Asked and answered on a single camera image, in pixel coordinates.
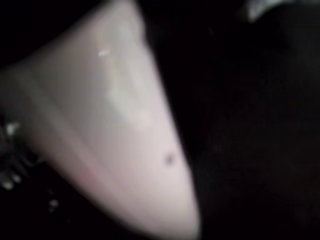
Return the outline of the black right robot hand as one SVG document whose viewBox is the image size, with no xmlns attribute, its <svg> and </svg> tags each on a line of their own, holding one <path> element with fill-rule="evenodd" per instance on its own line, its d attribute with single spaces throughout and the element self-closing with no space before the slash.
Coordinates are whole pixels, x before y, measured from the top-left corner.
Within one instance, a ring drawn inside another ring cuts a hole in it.
<svg viewBox="0 0 320 240">
<path fill-rule="evenodd" d="M 132 0 L 0 72 L 0 105 L 92 203 L 159 240 L 196 240 L 193 177 Z"/>
</svg>

